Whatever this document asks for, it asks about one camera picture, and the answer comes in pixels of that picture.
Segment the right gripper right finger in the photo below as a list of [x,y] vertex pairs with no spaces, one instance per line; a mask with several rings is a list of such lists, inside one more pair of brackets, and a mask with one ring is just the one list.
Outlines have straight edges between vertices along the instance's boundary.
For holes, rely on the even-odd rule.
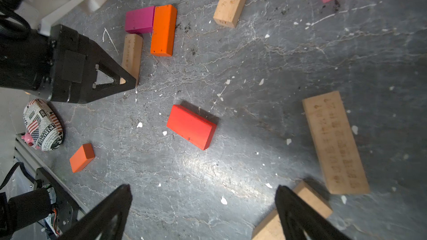
[[278,186],[275,205],[287,240],[350,240],[287,186]]

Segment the red block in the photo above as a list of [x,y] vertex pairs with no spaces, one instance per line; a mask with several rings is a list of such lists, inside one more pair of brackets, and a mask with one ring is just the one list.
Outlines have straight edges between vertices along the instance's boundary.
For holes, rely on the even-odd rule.
[[178,104],[172,106],[166,126],[201,150],[209,148],[217,128],[213,122]]

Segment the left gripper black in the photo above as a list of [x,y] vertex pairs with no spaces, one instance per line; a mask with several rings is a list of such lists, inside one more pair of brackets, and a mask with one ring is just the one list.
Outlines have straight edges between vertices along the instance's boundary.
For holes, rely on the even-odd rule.
[[[89,103],[134,89],[136,79],[94,46],[63,25],[54,26],[49,37],[35,30],[25,40],[1,37],[1,87],[65,103]],[[111,82],[97,84],[99,72]]]

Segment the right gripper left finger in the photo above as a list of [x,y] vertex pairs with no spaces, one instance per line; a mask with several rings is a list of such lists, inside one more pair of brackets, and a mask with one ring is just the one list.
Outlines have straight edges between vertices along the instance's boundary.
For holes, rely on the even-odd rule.
[[131,186],[120,185],[59,239],[121,240],[132,200]]

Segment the magenta block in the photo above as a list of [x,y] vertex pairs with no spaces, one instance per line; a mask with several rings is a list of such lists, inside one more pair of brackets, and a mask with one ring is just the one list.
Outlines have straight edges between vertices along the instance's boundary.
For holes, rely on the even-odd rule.
[[126,13],[125,31],[130,34],[153,32],[155,6],[128,11]]

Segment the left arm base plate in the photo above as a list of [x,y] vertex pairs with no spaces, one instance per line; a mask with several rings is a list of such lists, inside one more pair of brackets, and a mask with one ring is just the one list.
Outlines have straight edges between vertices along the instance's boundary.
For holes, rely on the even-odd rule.
[[68,231],[88,212],[85,205],[48,169],[36,169],[35,181],[36,188],[49,191],[52,211],[44,220],[56,237]]

